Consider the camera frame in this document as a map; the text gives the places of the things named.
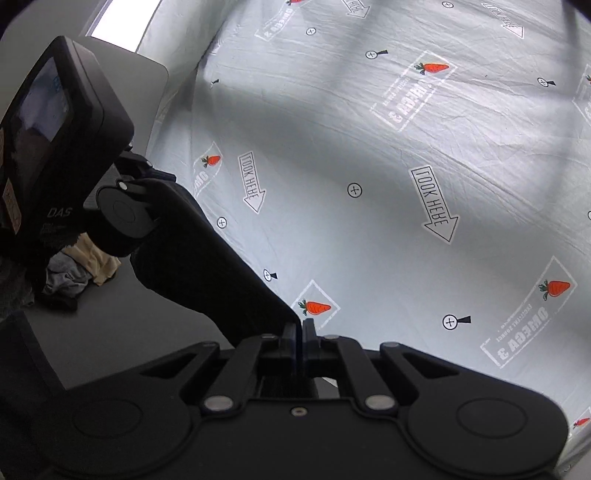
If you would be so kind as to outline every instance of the orange carrot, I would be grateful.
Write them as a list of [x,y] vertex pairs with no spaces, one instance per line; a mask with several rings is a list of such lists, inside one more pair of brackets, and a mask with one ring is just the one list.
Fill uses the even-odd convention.
[[208,165],[213,167],[215,164],[217,164],[217,162],[220,161],[220,158],[221,157],[219,155],[213,155],[208,158],[202,158],[201,161],[203,162],[203,166],[207,168]]
[[591,420],[591,419],[589,419],[589,418],[586,418],[586,419],[580,419],[580,420],[577,420],[576,422],[574,422],[573,428],[575,428],[575,427],[582,427],[582,426],[583,426],[583,425],[585,425],[585,424],[586,424],[586,423],[587,423],[589,420]]
[[320,313],[327,312],[330,310],[330,305],[325,303],[318,303],[317,301],[301,301],[298,303],[301,309],[304,309],[304,315],[308,315],[308,312],[312,315],[319,315]]
[[447,70],[449,65],[445,65],[443,63],[419,63],[418,65],[414,66],[417,70],[420,70],[421,75],[425,75],[425,72],[429,73],[439,73],[442,70]]
[[564,293],[570,288],[570,283],[567,281],[559,281],[559,280],[552,280],[548,283],[548,280],[542,285],[538,285],[540,291],[544,293],[544,300],[548,300],[548,295],[551,297],[557,297],[558,295]]

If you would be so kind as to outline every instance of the beige cloth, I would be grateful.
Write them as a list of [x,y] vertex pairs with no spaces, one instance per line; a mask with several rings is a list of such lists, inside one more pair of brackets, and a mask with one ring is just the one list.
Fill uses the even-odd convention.
[[121,265],[119,258],[100,250],[86,233],[80,235],[76,245],[62,251],[87,269],[99,286],[111,278]]

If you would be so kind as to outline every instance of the window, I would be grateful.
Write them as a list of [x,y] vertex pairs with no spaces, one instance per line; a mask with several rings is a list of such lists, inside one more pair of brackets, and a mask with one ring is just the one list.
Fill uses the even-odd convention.
[[136,52],[161,0],[107,0],[88,37]]

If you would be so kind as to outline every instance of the printed pattern sheet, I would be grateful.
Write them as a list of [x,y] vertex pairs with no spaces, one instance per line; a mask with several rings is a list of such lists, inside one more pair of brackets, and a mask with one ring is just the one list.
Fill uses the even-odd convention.
[[572,446],[591,436],[590,64],[558,0],[246,0],[148,156],[321,335],[544,393]]

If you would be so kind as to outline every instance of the small display screen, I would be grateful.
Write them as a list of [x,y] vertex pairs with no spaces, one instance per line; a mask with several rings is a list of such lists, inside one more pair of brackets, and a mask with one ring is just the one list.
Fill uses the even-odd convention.
[[51,142],[69,110],[56,61],[50,58],[10,120],[11,158],[24,195],[29,194],[47,162]]

